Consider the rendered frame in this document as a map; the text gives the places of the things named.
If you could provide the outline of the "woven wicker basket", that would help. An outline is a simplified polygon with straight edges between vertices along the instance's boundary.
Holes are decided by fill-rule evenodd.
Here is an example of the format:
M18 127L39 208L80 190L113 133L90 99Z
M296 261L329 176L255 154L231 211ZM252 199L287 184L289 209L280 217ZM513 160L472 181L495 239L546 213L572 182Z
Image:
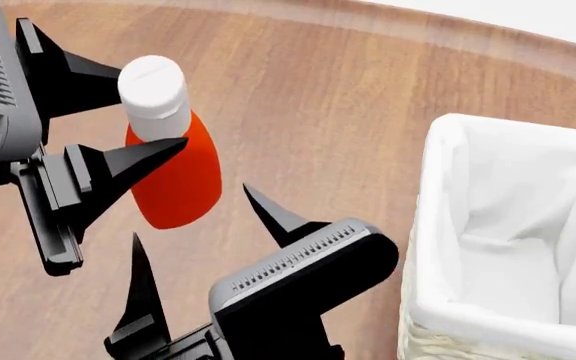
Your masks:
M402 266L398 360L576 360L576 328L512 320L435 294L418 299L416 228Z

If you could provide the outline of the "red ketchup bottle white cap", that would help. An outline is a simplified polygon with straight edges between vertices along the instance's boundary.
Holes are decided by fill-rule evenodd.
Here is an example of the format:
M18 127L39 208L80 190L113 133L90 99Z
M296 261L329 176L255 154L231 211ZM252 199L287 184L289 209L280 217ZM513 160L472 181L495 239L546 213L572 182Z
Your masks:
M191 110L182 69L165 56L141 56L120 71L118 92L129 121L126 145L187 139L181 152L133 186L142 215L159 230L198 220L221 197L222 174L214 141Z

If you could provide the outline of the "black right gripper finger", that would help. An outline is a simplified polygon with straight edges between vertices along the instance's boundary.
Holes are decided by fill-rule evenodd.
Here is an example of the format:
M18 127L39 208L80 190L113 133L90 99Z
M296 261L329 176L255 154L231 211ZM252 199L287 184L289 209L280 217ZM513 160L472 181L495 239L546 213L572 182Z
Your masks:
M285 209L251 185L244 183L242 187L252 209L280 248L331 224L329 221L309 221Z
M110 349L159 349L171 341L151 265L132 236L131 278L124 314L109 335Z

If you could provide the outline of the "white fabric-lined wicker basket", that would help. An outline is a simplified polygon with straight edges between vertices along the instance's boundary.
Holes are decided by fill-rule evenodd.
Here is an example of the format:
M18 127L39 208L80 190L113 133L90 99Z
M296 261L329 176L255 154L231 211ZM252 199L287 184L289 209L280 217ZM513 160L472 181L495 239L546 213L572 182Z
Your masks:
M418 299L576 328L576 129L440 116L412 227Z

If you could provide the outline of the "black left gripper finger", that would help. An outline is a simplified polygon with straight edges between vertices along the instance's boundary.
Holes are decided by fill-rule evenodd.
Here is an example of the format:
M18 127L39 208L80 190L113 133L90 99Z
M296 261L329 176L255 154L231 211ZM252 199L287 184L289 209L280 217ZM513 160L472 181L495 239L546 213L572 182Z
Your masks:
M121 102L118 68L62 49L31 20L16 20L15 47L40 119Z
M82 242L87 227L187 142L173 137L106 151L73 144L43 157L42 185L57 224Z

